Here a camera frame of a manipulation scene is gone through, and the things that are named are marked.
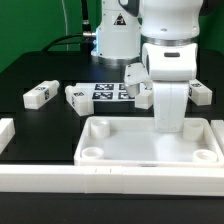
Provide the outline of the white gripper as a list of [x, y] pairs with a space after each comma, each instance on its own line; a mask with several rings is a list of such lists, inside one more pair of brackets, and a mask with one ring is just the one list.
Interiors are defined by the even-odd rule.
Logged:
[[125, 68], [124, 87], [130, 97], [140, 93], [140, 84], [152, 81], [155, 128], [179, 132], [188, 101], [189, 81], [196, 78], [197, 45], [158, 46], [145, 43], [142, 63]]

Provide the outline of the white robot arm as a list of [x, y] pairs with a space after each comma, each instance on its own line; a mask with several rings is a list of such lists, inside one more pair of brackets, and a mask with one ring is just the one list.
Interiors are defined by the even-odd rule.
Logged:
[[151, 85], [155, 127], [183, 126], [189, 82], [196, 78], [199, 15], [205, 0], [101, 0], [94, 60], [124, 64], [124, 86], [135, 97]]

